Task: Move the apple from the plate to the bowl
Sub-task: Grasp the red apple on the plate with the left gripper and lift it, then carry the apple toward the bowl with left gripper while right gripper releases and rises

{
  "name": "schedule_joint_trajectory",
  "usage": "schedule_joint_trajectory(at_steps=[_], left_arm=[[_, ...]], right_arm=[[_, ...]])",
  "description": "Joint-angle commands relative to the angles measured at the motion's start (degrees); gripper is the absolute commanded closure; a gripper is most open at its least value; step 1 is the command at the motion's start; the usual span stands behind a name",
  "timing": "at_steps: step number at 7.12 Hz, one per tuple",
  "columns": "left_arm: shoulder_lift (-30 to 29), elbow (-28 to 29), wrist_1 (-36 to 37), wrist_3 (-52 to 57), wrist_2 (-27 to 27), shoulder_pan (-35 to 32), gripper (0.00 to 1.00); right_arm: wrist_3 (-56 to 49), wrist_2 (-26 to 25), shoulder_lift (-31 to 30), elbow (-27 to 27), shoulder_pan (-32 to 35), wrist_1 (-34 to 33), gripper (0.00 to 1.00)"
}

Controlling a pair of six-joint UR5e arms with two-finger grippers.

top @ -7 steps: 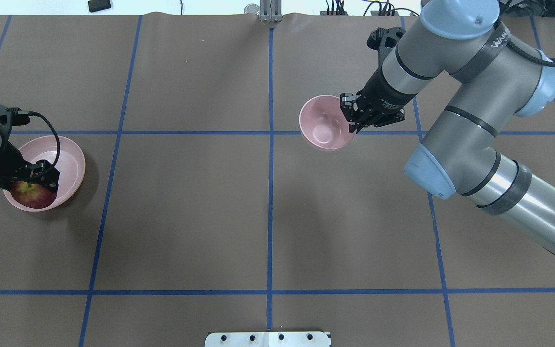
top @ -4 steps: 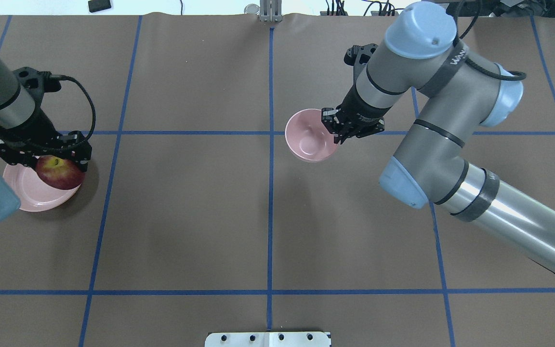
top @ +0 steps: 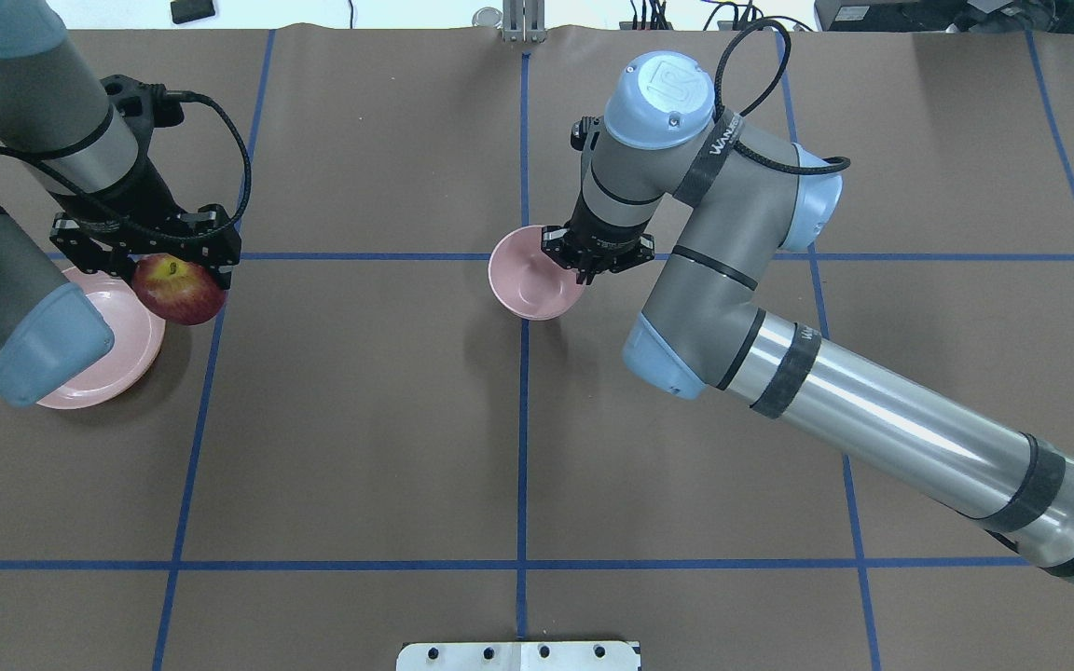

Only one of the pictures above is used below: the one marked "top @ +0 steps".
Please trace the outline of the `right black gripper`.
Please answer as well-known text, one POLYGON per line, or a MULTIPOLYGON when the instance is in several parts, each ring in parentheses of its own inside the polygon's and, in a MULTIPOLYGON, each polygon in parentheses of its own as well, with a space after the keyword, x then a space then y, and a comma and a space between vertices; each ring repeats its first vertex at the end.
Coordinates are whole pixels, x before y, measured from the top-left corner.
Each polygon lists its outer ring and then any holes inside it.
POLYGON ((542 227, 542 254, 562 269, 572 271, 576 285, 587 286, 600 273, 619 273, 652 262, 655 256, 652 235, 640 233, 635 239, 610 242, 598 237, 575 237, 571 227, 542 227))

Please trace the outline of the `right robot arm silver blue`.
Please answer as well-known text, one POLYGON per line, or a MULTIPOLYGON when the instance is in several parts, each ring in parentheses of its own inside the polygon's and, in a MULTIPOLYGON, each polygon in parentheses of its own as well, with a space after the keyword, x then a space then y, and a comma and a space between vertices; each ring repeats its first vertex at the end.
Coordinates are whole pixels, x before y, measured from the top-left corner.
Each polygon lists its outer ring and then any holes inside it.
POLYGON ((1074 329, 1074 269, 1036 260, 869 258, 839 264, 869 297, 828 332, 810 250, 841 196, 846 157, 823 158, 722 103, 721 74, 681 52, 624 67, 605 111, 571 134, 581 187, 570 221, 540 230, 540 256, 591 283, 652 262, 647 227, 674 199, 690 218, 665 256, 624 345, 648 385, 681 399, 724 395, 802 431, 921 493, 1049 577, 1074 583, 1074 451, 945 398, 848 348, 889 339, 898 361, 932 369, 968 336, 981 365, 1010 363, 1024 327, 1074 329), (819 323, 772 313, 764 280, 785 262, 819 323))

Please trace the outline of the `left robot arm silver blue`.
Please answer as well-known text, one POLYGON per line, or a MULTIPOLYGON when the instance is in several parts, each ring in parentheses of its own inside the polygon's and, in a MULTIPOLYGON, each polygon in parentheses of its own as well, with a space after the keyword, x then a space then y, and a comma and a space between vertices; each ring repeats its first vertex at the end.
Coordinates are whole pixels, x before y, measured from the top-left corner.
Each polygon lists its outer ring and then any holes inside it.
POLYGON ((207 322, 240 262, 252 157, 220 103, 158 82, 100 76, 47 1, 0 1, 0 402, 41 404, 114 356, 125 336, 76 272, 136 288, 146 265, 201 275, 204 313, 140 298, 157 322, 207 322), (240 150, 234 208, 185 208, 153 159, 153 135, 199 103, 240 150))

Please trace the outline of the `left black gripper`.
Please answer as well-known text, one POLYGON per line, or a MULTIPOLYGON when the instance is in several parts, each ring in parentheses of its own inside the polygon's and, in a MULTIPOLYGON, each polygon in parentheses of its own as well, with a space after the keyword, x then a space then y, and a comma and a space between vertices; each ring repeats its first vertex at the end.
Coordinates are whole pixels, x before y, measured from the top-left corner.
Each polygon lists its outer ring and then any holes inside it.
POLYGON ((148 225, 131 218, 85 221, 60 211, 52 221, 48 240, 85 273, 132 273, 137 256, 176 256, 204 267, 222 292, 229 292, 233 283, 241 254, 240 232, 218 205, 174 213, 148 225))

